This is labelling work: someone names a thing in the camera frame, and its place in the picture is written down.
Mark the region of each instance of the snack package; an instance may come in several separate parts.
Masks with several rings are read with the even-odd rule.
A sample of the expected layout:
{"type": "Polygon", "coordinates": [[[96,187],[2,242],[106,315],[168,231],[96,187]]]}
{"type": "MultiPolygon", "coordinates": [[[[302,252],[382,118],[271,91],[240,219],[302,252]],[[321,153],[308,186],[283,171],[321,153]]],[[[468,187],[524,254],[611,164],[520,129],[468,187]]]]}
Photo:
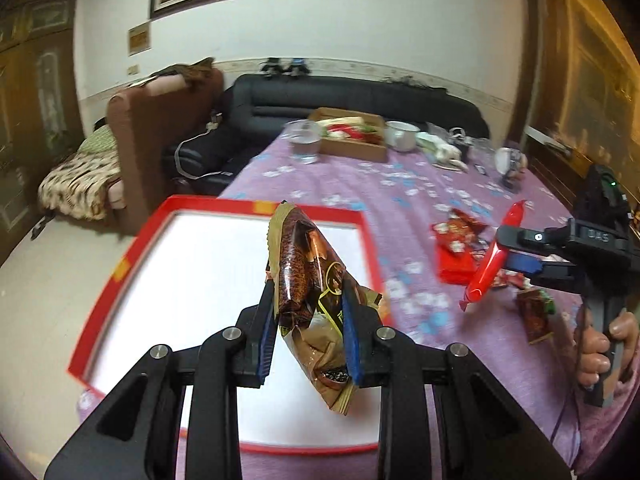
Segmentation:
{"type": "MultiPolygon", "coordinates": [[[[291,203],[273,213],[267,242],[280,333],[324,402],[346,415],[356,386],[342,343],[342,280],[356,281],[316,225],[291,203]]],[[[356,294],[361,304],[384,309],[378,292],[356,283],[356,294]]]]}
{"type": "Polygon", "coordinates": [[[516,304],[522,316],[527,341],[539,343],[553,335],[548,314],[555,312],[553,299],[538,288],[524,290],[516,295],[516,304]]]}
{"type": "Polygon", "coordinates": [[[509,285],[507,281],[507,275],[504,269],[500,269],[498,274],[495,275],[494,282],[491,284],[491,288],[503,288],[509,285]]]}
{"type": "Polygon", "coordinates": [[[451,209],[449,220],[431,226],[436,243],[459,256],[478,243],[478,235],[486,228],[487,224],[456,208],[451,209]]]}
{"type": "Polygon", "coordinates": [[[438,278],[451,285],[466,285],[478,269],[478,263],[470,251],[458,256],[442,246],[436,246],[436,262],[438,278]]]}

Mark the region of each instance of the red snack package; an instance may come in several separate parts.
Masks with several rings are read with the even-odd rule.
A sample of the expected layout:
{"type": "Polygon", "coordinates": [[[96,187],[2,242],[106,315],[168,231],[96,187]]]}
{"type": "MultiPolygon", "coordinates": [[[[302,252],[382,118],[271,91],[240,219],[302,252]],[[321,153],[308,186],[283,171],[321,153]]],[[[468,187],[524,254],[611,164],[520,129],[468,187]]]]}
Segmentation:
{"type": "Polygon", "coordinates": [[[466,285],[476,273],[478,263],[466,250],[462,254],[452,254],[442,246],[436,246],[438,277],[443,283],[466,285]]]}
{"type": "Polygon", "coordinates": [[[486,251],[484,249],[476,249],[471,251],[471,255],[478,264],[484,259],[486,251]]]}
{"type": "Polygon", "coordinates": [[[457,255],[464,253],[466,245],[476,238],[471,228],[461,219],[434,224],[431,229],[436,235],[436,243],[457,255]]]}
{"type": "Polygon", "coordinates": [[[451,210],[449,220],[431,226],[437,244],[458,256],[477,242],[478,234],[486,228],[487,224],[456,208],[451,210]]]}
{"type": "Polygon", "coordinates": [[[462,209],[454,207],[451,209],[451,217],[455,218],[456,216],[460,218],[476,235],[479,235],[488,227],[487,224],[465,213],[464,211],[462,211],[462,209]]]}

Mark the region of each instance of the cable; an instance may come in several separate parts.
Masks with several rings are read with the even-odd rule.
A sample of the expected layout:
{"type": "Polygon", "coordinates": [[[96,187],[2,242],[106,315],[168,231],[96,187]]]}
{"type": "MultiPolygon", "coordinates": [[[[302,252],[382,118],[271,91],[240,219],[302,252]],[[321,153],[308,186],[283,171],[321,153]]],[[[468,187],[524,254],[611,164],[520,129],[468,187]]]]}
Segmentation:
{"type": "Polygon", "coordinates": [[[186,171],[184,171],[182,169],[182,165],[180,164],[180,155],[178,155],[182,145],[185,142],[189,142],[190,140],[195,140],[198,137],[201,137],[203,135],[207,135],[207,134],[211,133],[213,130],[214,130],[214,128],[207,127],[207,131],[206,132],[202,132],[201,134],[197,134],[195,137],[191,137],[191,139],[184,139],[182,142],[180,142],[180,144],[178,144],[178,147],[174,151],[174,163],[175,163],[176,171],[178,173],[180,173],[182,176],[188,178],[189,180],[198,180],[199,178],[203,178],[205,176],[213,176],[213,175],[233,176],[233,173],[229,173],[228,171],[212,171],[211,173],[205,173],[204,175],[201,175],[201,176],[195,176],[195,175],[192,175],[191,173],[187,173],[186,171]]]}
{"type": "Polygon", "coordinates": [[[556,439],[556,434],[558,434],[558,429],[560,428],[560,423],[562,422],[562,416],[564,415],[564,411],[566,410],[566,407],[569,403],[569,399],[571,398],[573,392],[574,392],[574,381],[575,381],[575,377],[578,374],[578,370],[580,369],[580,359],[582,358],[582,342],[584,340],[584,330],[585,330],[585,325],[586,325],[586,321],[587,321],[587,310],[586,307],[584,307],[584,315],[582,316],[582,322],[580,323],[579,329],[578,330],[578,345],[577,345],[577,359],[575,360],[575,367],[574,367],[574,373],[571,377],[569,377],[569,383],[568,383],[568,387],[567,387],[567,393],[564,396],[564,402],[562,403],[562,408],[560,409],[560,415],[558,415],[558,420],[556,421],[556,425],[554,426],[554,430],[551,432],[551,438],[549,439],[551,444],[553,444],[554,440],[556,439]]]}

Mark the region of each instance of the cup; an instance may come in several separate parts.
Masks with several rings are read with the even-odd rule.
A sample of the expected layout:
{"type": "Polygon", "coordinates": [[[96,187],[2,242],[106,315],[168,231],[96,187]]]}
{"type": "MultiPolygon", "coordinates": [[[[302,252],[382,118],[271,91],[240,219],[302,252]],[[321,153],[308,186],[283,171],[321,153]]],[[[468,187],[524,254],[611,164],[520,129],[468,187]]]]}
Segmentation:
{"type": "Polygon", "coordinates": [[[282,136],[289,141],[291,156],[302,164],[318,160],[322,128],[315,121],[302,119],[285,124],[282,136]]]}
{"type": "Polygon", "coordinates": [[[410,152],[415,149],[415,135],[419,132],[420,128],[413,124],[389,121],[385,128],[385,142],[396,152],[410,152]]]}

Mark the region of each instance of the brown wrapper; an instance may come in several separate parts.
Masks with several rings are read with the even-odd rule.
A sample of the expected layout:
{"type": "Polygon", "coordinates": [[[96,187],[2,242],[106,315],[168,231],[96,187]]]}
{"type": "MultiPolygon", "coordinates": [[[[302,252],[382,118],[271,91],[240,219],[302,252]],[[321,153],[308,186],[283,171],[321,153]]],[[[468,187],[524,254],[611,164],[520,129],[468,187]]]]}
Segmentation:
{"type": "MultiPolygon", "coordinates": [[[[280,333],[327,405],[346,414],[355,385],[342,344],[344,264],[316,225],[290,203],[274,212],[267,240],[280,333]]],[[[373,308],[382,301],[379,293],[359,285],[356,293],[373,308]]]]}
{"type": "Polygon", "coordinates": [[[548,296],[536,288],[524,290],[516,295],[516,304],[530,345],[553,335],[548,319],[548,301],[548,296]]]}
{"type": "Polygon", "coordinates": [[[453,208],[449,220],[433,224],[431,229],[436,235],[436,243],[447,251],[462,256],[467,248],[473,249],[478,242],[478,235],[486,229],[484,224],[460,209],[453,208]]]}

